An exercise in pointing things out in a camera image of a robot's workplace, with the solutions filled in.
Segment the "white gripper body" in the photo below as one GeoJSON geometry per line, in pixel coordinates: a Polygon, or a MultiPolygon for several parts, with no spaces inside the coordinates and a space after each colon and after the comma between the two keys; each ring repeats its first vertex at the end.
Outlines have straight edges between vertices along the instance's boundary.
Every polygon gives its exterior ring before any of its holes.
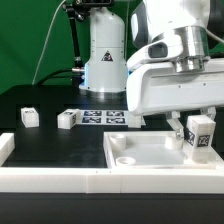
{"type": "Polygon", "coordinates": [[[202,72],[176,73],[171,62],[145,64],[127,80],[128,110],[134,115],[224,106],[224,59],[202,72]]]}

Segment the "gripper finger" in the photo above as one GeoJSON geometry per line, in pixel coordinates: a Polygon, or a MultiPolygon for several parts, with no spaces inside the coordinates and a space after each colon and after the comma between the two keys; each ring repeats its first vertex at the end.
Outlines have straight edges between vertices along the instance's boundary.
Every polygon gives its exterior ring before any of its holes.
{"type": "Polygon", "coordinates": [[[166,120],[174,130],[177,139],[184,138],[184,127],[179,121],[180,113],[178,111],[170,111],[166,113],[166,120]]]}
{"type": "Polygon", "coordinates": [[[211,120],[214,120],[216,117],[216,108],[215,107],[207,107],[207,108],[202,108],[200,110],[202,115],[206,115],[209,117],[211,120]]]}

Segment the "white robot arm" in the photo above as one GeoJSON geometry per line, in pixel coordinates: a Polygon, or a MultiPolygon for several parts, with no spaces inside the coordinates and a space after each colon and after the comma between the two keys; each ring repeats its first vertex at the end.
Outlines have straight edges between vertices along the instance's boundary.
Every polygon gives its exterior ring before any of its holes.
{"type": "Polygon", "coordinates": [[[91,10],[91,56],[84,93],[125,93],[136,116],[166,113],[181,136],[178,113],[214,116],[224,106],[224,59],[209,57],[208,26],[224,18],[220,0],[143,0],[131,17],[137,52],[124,59],[124,26],[106,8],[91,10]]]}

